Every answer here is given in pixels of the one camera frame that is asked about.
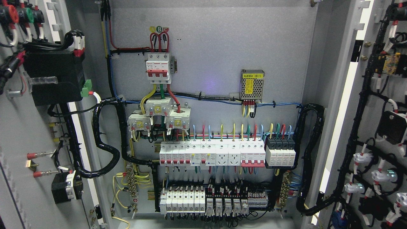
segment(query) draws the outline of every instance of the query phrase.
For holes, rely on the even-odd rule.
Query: electrical component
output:
[[[295,163],[295,142],[292,139],[266,138],[267,168],[289,168]]]
[[[162,115],[168,116],[172,110],[171,97],[164,99],[149,99],[146,102],[146,114],[147,116]]]
[[[345,191],[347,193],[364,193],[365,187],[361,183],[345,184]]]
[[[85,86],[82,61],[84,55],[75,57],[73,51],[27,52],[24,69],[32,85],[36,106],[68,103],[82,100]]]
[[[393,145],[403,143],[407,135],[406,115],[385,111],[380,118],[377,134]]]
[[[397,173],[393,170],[379,172],[378,170],[372,171],[372,178],[375,182],[395,182],[397,181]]]
[[[135,110],[127,120],[129,131],[150,131],[151,120],[141,110]]]
[[[176,70],[171,53],[150,53],[146,61],[147,79],[152,84],[170,84]]]
[[[264,71],[241,70],[240,99],[261,100],[263,98]]]
[[[171,110],[170,114],[165,119],[167,133],[172,129],[188,130],[190,113],[191,108],[181,108],[180,113],[177,113],[176,110]]]
[[[262,140],[233,141],[232,139],[163,141],[160,165],[163,166],[242,166],[264,167]]]
[[[71,201],[73,198],[81,199],[83,182],[80,176],[73,172],[55,174],[51,190],[56,204]]]

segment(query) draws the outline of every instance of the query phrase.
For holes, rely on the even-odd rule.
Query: main circuit breaker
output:
[[[172,75],[177,71],[176,61],[171,53],[150,53],[146,71],[151,84],[171,84]]]
[[[211,139],[162,142],[160,165],[162,166],[265,166],[264,143],[232,139]]]

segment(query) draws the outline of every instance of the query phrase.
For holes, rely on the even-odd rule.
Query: yellow label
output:
[[[263,79],[264,74],[263,73],[244,73],[243,78],[244,79]]]
[[[176,120],[174,121],[174,126],[181,126],[181,120],[176,119]]]
[[[245,87],[246,94],[253,94],[253,85],[254,85],[254,79],[246,80],[246,87]]]

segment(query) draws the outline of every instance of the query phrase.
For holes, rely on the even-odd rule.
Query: white circuit breaker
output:
[[[146,115],[155,116],[162,115],[168,116],[172,110],[171,97],[165,97],[164,99],[149,99],[146,102]]]
[[[191,108],[181,108],[181,112],[177,113],[177,110],[171,110],[170,114],[166,117],[166,126],[168,132],[172,129],[189,129],[189,115]]]
[[[151,130],[150,118],[142,114],[141,110],[135,110],[127,120],[129,131],[149,131]]]
[[[175,72],[171,53],[150,53],[146,61],[147,79],[151,84],[170,84]]]
[[[242,166],[264,167],[266,152],[264,143],[236,139],[209,139],[165,141],[161,143],[162,166]]]

